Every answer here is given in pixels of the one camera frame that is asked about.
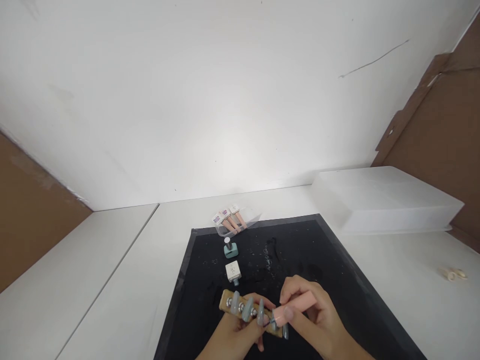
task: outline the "white plastic storage box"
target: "white plastic storage box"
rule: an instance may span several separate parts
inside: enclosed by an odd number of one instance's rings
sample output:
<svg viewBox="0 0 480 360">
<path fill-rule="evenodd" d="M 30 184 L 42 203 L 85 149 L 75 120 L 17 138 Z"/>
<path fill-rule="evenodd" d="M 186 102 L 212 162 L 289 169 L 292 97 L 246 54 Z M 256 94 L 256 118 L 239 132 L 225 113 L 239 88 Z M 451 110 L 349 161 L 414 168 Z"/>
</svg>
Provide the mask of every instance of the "white plastic storage box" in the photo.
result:
<svg viewBox="0 0 480 360">
<path fill-rule="evenodd" d="M 343 233 L 450 230 L 464 205 L 393 166 L 320 172 L 311 190 L 320 214 Z"/>
</svg>

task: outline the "black work mat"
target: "black work mat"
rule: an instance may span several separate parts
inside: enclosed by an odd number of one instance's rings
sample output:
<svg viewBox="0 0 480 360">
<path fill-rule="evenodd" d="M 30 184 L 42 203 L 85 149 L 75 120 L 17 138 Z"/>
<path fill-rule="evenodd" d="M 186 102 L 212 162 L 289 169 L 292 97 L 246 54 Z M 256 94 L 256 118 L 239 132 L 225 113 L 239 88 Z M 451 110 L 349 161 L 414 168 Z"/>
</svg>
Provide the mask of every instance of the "black work mat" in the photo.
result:
<svg viewBox="0 0 480 360">
<path fill-rule="evenodd" d="M 278 306 L 285 277 L 295 274 L 320 283 L 348 332 L 376 360 L 425 359 L 319 214 L 260 221 L 232 242 L 239 254 L 227 259 L 215 228 L 192 229 L 154 360 L 198 356 L 223 316 L 224 289 L 258 293 Z M 225 270 L 235 260 L 238 287 Z M 263 342 L 265 351 L 254 345 L 246 359 L 321 359 L 292 327 L 289 340 L 265 333 Z"/>
</svg>

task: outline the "brown cardboard wall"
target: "brown cardboard wall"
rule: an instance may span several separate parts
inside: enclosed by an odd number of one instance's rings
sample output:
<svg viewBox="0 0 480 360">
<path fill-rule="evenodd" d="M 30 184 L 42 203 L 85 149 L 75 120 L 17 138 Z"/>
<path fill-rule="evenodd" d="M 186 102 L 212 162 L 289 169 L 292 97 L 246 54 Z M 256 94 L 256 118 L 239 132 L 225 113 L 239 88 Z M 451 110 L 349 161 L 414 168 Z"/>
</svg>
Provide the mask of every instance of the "brown cardboard wall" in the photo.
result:
<svg viewBox="0 0 480 360">
<path fill-rule="evenodd" d="M 442 59 L 425 73 L 433 85 L 419 85 L 423 98 L 412 95 L 399 111 L 414 107 L 396 137 L 395 124 L 387 128 L 372 166 L 394 166 L 463 201 L 451 234 L 480 253 L 480 15 Z"/>
<path fill-rule="evenodd" d="M 0 293 L 91 213 L 0 133 Z"/>
<path fill-rule="evenodd" d="M 480 68 L 439 76 L 383 165 L 463 201 L 453 219 L 480 240 Z"/>
</svg>

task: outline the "teal nail polish bottle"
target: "teal nail polish bottle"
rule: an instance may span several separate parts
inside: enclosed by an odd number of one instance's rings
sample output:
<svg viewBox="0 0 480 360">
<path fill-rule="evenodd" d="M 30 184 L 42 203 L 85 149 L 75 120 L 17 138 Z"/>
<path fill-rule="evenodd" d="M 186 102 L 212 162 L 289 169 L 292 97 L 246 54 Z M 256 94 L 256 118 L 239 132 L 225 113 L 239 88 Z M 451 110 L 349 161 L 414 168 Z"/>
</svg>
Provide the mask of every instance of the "teal nail polish bottle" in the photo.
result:
<svg viewBox="0 0 480 360">
<path fill-rule="evenodd" d="M 226 237 L 225 246 L 223 247 L 223 253 L 227 259 L 234 258 L 239 254 L 239 250 L 237 249 L 237 244 L 235 242 L 230 242 L 230 238 Z"/>
</svg>

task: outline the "pink nail polish bottle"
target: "pink nail polish bottle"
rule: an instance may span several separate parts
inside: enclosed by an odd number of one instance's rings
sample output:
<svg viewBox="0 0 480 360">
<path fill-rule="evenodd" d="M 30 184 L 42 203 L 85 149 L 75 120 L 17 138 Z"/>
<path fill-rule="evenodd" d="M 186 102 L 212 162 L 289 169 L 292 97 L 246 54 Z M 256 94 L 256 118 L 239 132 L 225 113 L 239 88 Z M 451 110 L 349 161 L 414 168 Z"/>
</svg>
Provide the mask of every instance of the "pink nail polish bottle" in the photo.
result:
<svg viewBox="0 0 480 360">
<path fill-rule="evenodd" d="M 284 316 L 285 307 L 295 308 L 303 313 L 305 310 L 311 308 L 316 303 L 317 299 L 309 290 L 307 292 L 304 292 L 299 297 L 294 298 L 292 301 L 287 302 L 285 305 L 273 309 L 272 314 L 276 325 L 281 328 L 283 325 L 288 323 L 287 319 L 285 319 Z"/>
</svg>

